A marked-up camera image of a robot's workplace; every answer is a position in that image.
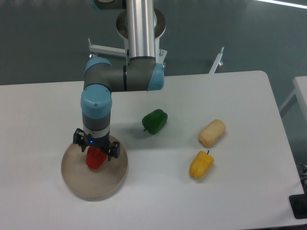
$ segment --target round wooden board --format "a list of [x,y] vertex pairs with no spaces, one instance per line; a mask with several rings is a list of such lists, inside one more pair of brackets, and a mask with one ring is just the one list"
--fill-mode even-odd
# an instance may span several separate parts
[[[110,136],[110,141],[118,141]],[[121,186],[128,167],[128,157],[120,145],[119,157],[105,161],[99,169],[86,165],[86,153],[78,145],[71,144],[62,158],[61,172],[67,186],[85,200],[102,200],[113,195]]]

